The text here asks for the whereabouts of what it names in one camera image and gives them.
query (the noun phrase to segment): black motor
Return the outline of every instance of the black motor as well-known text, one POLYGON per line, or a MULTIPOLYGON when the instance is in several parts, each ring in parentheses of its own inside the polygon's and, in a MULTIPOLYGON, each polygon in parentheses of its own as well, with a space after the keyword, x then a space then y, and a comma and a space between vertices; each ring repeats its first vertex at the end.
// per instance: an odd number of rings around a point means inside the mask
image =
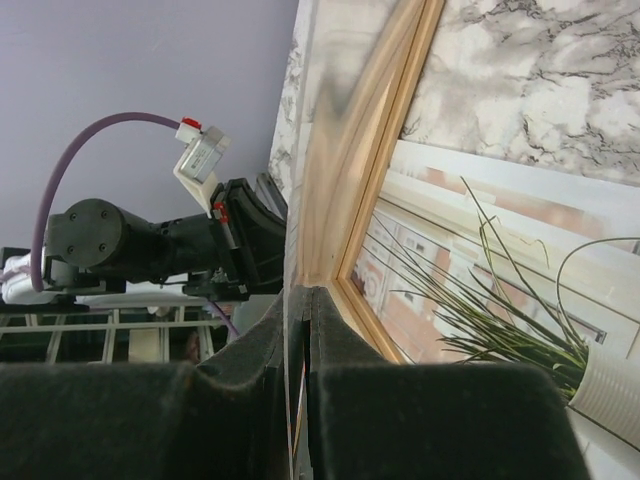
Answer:
POLYGON ((207 215, 149 223, 112 203, 82 200, 49 217, 46 254, 103 277, 162 282, 220 265, 207 215))

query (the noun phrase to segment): white cylinder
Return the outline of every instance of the white cylinder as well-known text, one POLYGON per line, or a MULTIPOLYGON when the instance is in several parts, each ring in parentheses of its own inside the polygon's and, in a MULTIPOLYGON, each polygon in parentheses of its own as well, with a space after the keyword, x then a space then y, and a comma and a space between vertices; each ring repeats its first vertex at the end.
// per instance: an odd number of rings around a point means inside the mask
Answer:
POLYGON ((640 448, 640 368, 589 344, 584 378, 569 406, 640 448))

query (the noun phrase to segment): wooden frame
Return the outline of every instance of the wooden frame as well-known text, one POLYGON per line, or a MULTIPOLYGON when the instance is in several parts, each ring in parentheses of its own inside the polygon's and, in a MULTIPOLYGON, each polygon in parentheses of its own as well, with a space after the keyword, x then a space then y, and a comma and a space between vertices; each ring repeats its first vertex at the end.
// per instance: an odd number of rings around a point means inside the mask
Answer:
POLYGON ((326 286, 345 321, 394 362, 404 357, 351 275, 443 6, 399 1, 345 113, 334 111, 331 82, 321 86, 300 185, 296 283, 326 286))

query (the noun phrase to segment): red clip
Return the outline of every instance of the red clip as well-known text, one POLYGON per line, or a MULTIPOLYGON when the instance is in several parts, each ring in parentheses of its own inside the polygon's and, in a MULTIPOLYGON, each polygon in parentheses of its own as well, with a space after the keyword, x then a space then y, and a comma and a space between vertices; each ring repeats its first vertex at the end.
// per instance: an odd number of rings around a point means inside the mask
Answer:
POLYGON ((222 202, 216 202, 213 204, 213 208, 220 212, 220 223, 229 223, 229 215, 227 214, 227 209, 222 202))
POLYGON ((193 118, 183 117, 182 123, 184 123, 185 125, 189 125, 190 127, 197 128, 198 130, 202 129, 202 124, 194 120, 193 118))

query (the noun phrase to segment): grass blades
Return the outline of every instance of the grass blades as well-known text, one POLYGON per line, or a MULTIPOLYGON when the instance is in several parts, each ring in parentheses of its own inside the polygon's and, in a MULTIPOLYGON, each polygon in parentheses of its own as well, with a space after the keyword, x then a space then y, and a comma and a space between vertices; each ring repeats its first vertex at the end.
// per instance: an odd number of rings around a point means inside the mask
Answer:
POLYGON ((447 335, 440 340, 447 346, 445 351, 467 356, 463 363, 523 362, 534 365, 547 372, 565 401, 569 402, 584 376, 588 347, 567 320, 564 312, 559 313, 551 308, 529 284, 492 223, 497 219, 487 216, 464 178, 462 181, 479 212, 479 238, 495 289, 484 285, 472 271, 469 273, 475 285, 460 281, 420 253, 402 245, 375 215, 374 221, 377 221, 392 238, 393 244, 390 247, 372 236, 370 238, 389 253, 389 261, 384 262, 373 252, 367 251, 414 289, 407 293, 432 300, 440 307, 435 315, 454 327, 454 331, 459 332, 447 335), (510 267, 513 268, 528 294, 560 327, 561 333, 552 332, 511 301, 502 288, 501 280, 494 268, 492 259, 494 252, 490 248, 489 233, 495 236, 510 267), (399 267, 393 267, 393 263, 399 263, 399 267), (490 305, 499 307, 497 310, 504 310, 509 320, 495 313, 489 308, 490 305), (514 319, 522 321, 533 333, 518 328, 514 319))

